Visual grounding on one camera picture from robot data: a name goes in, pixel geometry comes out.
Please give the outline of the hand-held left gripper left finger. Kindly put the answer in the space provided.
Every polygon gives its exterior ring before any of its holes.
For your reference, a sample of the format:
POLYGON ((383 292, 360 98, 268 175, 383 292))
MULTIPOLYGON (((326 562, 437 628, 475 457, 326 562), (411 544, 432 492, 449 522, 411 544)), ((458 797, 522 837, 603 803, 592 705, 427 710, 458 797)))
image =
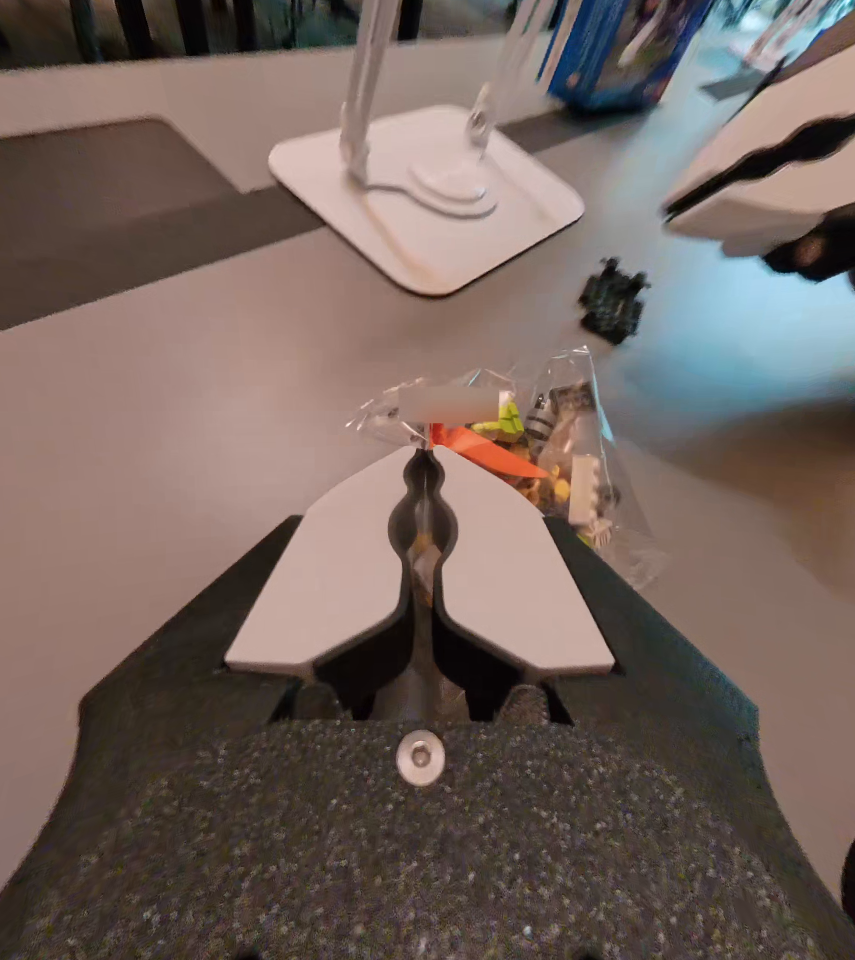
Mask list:
POLYGON ((392 453, 305 512, 226 652, 233 670, 309 676, 327 655, 386 623, 406 571, 390 519, 409 493, 417 450, 392 453))

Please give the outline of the blue lego set box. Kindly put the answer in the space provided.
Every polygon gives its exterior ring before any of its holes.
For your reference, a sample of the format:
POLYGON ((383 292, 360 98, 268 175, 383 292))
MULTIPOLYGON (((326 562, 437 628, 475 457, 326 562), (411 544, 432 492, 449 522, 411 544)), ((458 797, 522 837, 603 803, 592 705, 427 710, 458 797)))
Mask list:
POLYGON ((714 6, 711 1, 565 1, 538 80, 579 114, 656 107, 714 6))

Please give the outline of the black lego chassis piece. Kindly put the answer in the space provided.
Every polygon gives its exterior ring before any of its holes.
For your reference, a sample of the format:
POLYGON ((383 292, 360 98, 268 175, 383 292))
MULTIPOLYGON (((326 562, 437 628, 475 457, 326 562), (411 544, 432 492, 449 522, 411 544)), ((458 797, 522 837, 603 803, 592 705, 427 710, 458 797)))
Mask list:
POLYGON ((642 294, 650 287, 644 271, 626 273, 620 258, 603 259, 601 270, 587 278, 578 296, 580 327, 611 346, 620 346, 637 334, 645 308, 642 294))

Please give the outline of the clear bag of lego pieces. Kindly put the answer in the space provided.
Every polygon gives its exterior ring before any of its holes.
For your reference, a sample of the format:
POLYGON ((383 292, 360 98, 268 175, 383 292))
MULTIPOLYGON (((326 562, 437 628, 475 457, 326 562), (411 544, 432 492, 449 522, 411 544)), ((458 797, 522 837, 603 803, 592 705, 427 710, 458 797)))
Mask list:
POLYGON ((587 577, 598 566, 613 574, 615 586, 631 592, 651 582, 663 554, 619 456, 586 346, 506 373, 477 367, 452 381, 422 377, 401 383, 360 405, 347 427, 392 447, 421 450, 415 512, 421 530, 411 558, 430 607, 431 658, 462 691, 471 719, 492 718, 523 685, 607 676, 623 667, 626 655, 618 652, 612 629, 602 625, 602 599, 588 597, 587 577), (436 447, 493 474, 538 509, 613 653, 609 674, 530 677, 453 627, 440 611, 436 570, 451 522, 437 495, 436 447))

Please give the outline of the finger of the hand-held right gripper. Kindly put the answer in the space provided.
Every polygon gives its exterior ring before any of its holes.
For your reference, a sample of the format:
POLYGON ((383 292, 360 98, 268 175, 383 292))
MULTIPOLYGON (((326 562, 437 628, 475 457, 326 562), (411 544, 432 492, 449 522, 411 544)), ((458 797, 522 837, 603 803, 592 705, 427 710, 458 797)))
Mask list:
POLYGON ((735 181, 668 219, 668 232, 719 245, 726 257, 761 257, 855 205, 855 136, 831 155, 789 162, 735 181))
POLYGON ((818 161, 855 136, 855 43, 758 90, 698 153, 664 199, 678 214, 723 186, 818 161))

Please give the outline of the white wire screen stand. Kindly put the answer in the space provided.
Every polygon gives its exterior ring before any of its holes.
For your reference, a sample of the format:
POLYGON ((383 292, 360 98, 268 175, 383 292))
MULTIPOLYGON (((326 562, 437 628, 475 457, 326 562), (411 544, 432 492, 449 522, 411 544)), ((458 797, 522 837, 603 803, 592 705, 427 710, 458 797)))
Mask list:
POLYGON ((399 2, 362 4, 338 128, 268 156, 273 179, 398 287, 454 294, 572 226, 579 193, 498 131, 550 2, 518 5, 470 110, 435 105, 372 119, 399 2))

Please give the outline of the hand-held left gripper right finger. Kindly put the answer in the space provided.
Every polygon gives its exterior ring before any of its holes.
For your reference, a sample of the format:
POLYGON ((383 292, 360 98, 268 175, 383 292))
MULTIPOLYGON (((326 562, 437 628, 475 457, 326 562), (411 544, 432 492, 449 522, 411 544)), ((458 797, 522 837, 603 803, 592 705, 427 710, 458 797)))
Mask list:
POLYGON ((451 626, 536 679, 609 674, 614 654, 541 512, 458 453, 431 453, 450 522, 435 596, 451 626))

